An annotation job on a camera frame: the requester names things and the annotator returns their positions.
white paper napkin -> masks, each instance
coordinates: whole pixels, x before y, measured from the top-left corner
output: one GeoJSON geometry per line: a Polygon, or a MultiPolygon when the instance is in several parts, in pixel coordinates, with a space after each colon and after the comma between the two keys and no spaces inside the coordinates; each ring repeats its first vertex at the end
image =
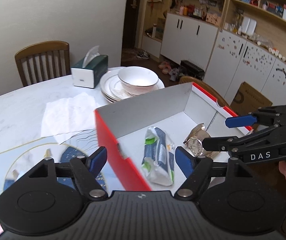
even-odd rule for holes
{"type": "Polygon", "coordinates": [[[55,136],[59,144],[81,131],[95,128],[94,110],[100,107],[87,93],[47,103],[41,137],[55,136]]]}

stack of plates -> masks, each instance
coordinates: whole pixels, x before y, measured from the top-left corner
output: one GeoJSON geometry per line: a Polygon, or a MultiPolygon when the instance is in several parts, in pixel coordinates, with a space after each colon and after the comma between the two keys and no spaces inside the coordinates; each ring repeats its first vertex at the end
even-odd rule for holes
{"type": "MultiPolygon", "coordinates": [[[[122,99],[134,96],[124,90],[121,80],[117,75],[119,70],[120,69],[116,69],[105,73],[100,80],[99,85],[102,94],[110,103],[114,103],[122,99]]],[[[159,79],[158,82],[153,86],[153,90],[158,90],[162,88],[164,88],[164,84],[159,79]]]]}

door handle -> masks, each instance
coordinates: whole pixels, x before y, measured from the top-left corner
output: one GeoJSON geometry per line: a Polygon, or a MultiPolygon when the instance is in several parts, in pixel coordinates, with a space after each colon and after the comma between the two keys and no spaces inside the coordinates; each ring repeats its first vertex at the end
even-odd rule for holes
{"type": "Polygon", "coordinates": [[[243,43],[242,43],[241,49],[239,50],[239,54],[238,55],[241,54],[242,48],[243,48],[243,43]]]}
{"type": "Polygon", "coordinates": [[[245,50],[245,53],[244,53],[244,57],[245,57],[245,55],[246,55],[247,49],[248,49],[248,46],[246,47],[246,50],[245,50]]]}
{"type": "Polygon", "coordinates": [[[131,4],[132,8],[135,9],[138,5],[137,5],[137,1],[133,0],[133,3],[131,4]]]}

wooden chair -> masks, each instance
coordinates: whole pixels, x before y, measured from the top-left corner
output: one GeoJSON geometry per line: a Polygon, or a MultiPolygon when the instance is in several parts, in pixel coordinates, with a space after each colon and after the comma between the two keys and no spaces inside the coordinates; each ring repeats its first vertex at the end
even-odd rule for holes
{"type": "Polygon", "coordinates": [[[15,60],[23,86],[70,75],[69,53],[69,44],[64,41],[45,41],[21,49],[16,53],[15,60]]]}
{"type": "Polygon", "coordinates": [[[206,84],[205,82],[203,82],[197,78],[193,78],[193,77],[189,77],[189,76],[182,76],[180,78],[179,84],[189,83],[189,82],[195,82],[200,87],[202,87],[207,92],[209,92],[211,95],[216,97],[217,103],[219,104],[219,106],[221,106],[221,107],[227,106],[230,108],[229,104],[224,100],[224,98],[219,93],[217,93],[211,86],[209,86],[208,84],[206,84]]]}

wrapped snack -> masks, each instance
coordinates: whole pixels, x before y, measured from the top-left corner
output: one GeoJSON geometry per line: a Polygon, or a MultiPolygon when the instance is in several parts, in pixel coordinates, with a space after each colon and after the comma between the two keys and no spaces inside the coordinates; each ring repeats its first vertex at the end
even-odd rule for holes
{"type": "Polygon", "coordinates": [[[209,158],[214,158],[220,152],[211,152],[203,149],[202,141],[204,138],[210,138],[211,136],[205,131],[205,125],[200,123],[192,129],[190,134],[183,142],[195,156],[205,155],[209,158]]]}
{"type": "Polygon", "coordinates": [[[147,129],[142,170],[150,182],[163,186],[174,182],[174,143],[158,127],[147,129]]]}

